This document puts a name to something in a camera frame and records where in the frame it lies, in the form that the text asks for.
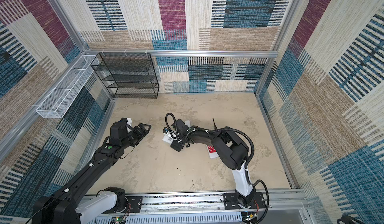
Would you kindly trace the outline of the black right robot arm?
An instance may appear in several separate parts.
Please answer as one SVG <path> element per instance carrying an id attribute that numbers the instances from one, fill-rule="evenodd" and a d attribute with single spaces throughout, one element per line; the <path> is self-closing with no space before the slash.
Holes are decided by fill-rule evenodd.
<path id="1" fill-rule="evenodd" d="M 258 212 L 242 214 L 245 224 L 259 224 L 267 216 L 270 195 L 263 180 L 252 183 L 249 173 L 249 163 L 254 157 L 255 146 L 251 138 L 244 132 L 224 127 L 213 130 L 198 126 L 188 126 L 183 120 L 176 119 L 172 113 L 165 116 L 166 127 L 163 133 L 172 139 L 170 147 L 180 152 L 191 144 L 204 144 L 216 150 L 222 163 L 232 170 L 235 180 L 235 204 L 242 209 L 250 209 L 256 205 L 257 209 L 264 209 L 259 217 Z"/>

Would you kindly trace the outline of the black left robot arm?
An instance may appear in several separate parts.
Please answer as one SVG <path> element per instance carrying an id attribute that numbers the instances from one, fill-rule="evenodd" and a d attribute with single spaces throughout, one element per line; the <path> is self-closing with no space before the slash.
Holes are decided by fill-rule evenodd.
<path id="1" fill-rule="evenodd" d="M 152 126 L 140 123 L 132 127 L 127 118 L 111 126 L 110 135 L 104 140 L 91 160 L 63 187 L 49 197 L 40 197 L 33 206 L 32 224 L 80 224 L 84 214 L 76 211 L 80 201 L 95 182 L 109 170 L 128 147 L 136 147 L 150 132 Z"/>

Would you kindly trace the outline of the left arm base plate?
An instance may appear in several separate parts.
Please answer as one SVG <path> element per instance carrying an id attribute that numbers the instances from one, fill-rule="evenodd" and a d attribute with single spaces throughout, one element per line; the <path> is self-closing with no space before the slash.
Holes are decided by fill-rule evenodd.
<path id="1" fill-rule="evenodd" d="M 126 196 L 127 210 L 126 214 L 136 214 L 141 212 L 143 196 Z"/>

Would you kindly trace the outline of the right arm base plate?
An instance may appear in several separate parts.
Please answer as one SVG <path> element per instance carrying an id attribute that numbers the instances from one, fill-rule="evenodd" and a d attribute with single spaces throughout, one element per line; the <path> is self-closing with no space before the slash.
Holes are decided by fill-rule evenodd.
<path id="1" fill-rule="evenodd" d="M 224 193 L 220 195 L 219 199 L 224 203 L 226 210 L 265 209 L 267 206 L 262 192 L 256 192 L 248 197 L 243 197 L 238 193 Z"/>

